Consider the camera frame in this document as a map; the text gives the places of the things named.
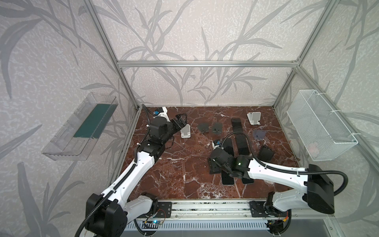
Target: white wire basket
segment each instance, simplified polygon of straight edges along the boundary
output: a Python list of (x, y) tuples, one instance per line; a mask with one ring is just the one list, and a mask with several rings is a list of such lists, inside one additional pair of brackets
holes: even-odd
[(300, 90), (287, 114), (313, 161), (333, 160), (358, 144), (316, 90)]

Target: wallpaper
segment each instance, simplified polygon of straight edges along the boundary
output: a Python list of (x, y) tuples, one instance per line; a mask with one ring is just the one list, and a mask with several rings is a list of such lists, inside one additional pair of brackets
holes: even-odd
[(327, 1), (93, 2), (118, 60), (295, 60)]
[[(314, 162), (310, 158), (287, 110), (301, 89), (309, 89), (300, 76), (295, 76), (284, 97), (275, 108), (292, 151), (302, 167), (315, 164), (323, 170), (340, 170), (349, 177), (346, 189), (335, 196), (335, 217), (346, 237), (374, 237), (379, 231), (379, 175), (370, 167), (357, 147), (346, 151), (335, 160)], [(334, 182), (335, 190), (342, 178), (328, 175)]]
[[(225, 61), (296, 60), (327, 0), (93, 2), (118, 60)], [(124, 68), (139, 102), (199, 106), (272, 105), (288, 71)]]
[(379, 152), (379, 1), (341, 1), (302, 67)]
[[(0, 2), (0, 236), (73, 236), (135, 114), (81, 1)], [(119, 103), (86, 161), (41, 154), (89, 92)]]
[(124, 75), (136, 99), (149, 105), (271, 106), (289, 72), (288, 67), (141, 67)]

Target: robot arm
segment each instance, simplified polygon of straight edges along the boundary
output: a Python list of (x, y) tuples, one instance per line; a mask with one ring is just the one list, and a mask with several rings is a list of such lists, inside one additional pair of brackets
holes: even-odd
[(119, 237), (125, 226), (140, 215), (157, 212), (158, 198), (143, 193), (128, 201), (144, 174), (158, 161), (165, 144), (186, 125), (181, 115), (169, 120), (166, 107), (157, 108), (149, 125), (149, 138), (139, 144), (134, 159), (125, 171), (100, 195), (92, 194), (86, 203), (86, 217), (101, 201), (104, 205), (89, 219), (85, 228), (102, 237)]
[[(266, 162), (258, 162), (247, 155), (233, 157), (218, 145), (213, 145), (214, 150), (210, 159), (231, 177), (247, 179), (263, 179), (293, 188), (285, 192), (271, 192), (266, 202), (267, 213), (285, 212), (292, 208), (312, 208), (325, 214), (334, 213), (333, 182), (326, 174), (299, 175), (299, 173), (320, 172), (320, 167), (309, 165), (309, 168), (294, 168), (275, 165)], [(279, 172), (267, 168), (278, 168)]]

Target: transparent acrylic box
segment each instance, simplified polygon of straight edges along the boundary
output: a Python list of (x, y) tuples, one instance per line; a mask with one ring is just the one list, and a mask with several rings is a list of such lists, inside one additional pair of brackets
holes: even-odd
[(115, 96), (89, 93), (42, 153), (53, 160), (87, 160), (117, 106)]

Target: red marble surface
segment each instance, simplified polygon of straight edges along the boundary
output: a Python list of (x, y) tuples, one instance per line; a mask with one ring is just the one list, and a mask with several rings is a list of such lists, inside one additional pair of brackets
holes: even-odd
[[(254, 111), (262, 113), (260, 125), (252, 126), (247, 119), (246, 114)], [(191, 138), (181, 138), (180, 133), (175, 134), (172, 148), (167, 149), (143, 176), (130, 199), (137, 198), (142, 192), (151, 193), (160, 199), (266, 198), (271, 191), (289, 190), (286, 186), (263, 180), (255, 180), (253, 184), (245, 185), (237, 178), (234, 185), (223, 185), (221, 174), (209, 174), (207, 158), (212, 151), (211, 143), (233, 131), (231, 118), (241, 118), (244, 132), (250, 136), (255, 152), (266, 144), (275, 152), (271, 163), (298, 166), (272, 107), (168, 107), (169, 118), (174, 118), (179, 113), (188, 115)], [(201, 134), (197, 126), (204, 122), (208, 122), (210, 128), (214, 122), (222, 123), (222, 133), (216, 135), (210, 131)], [(146, 114), (142, 111), (122, 171), (133, 160), (135, 144), (143, 138), (146, 124)], [(252, 133), (256, 129), (267, 131), (263, 141), (253, 139)], [(233, 137), (232, 140), (235, 154), (238, 154)]]

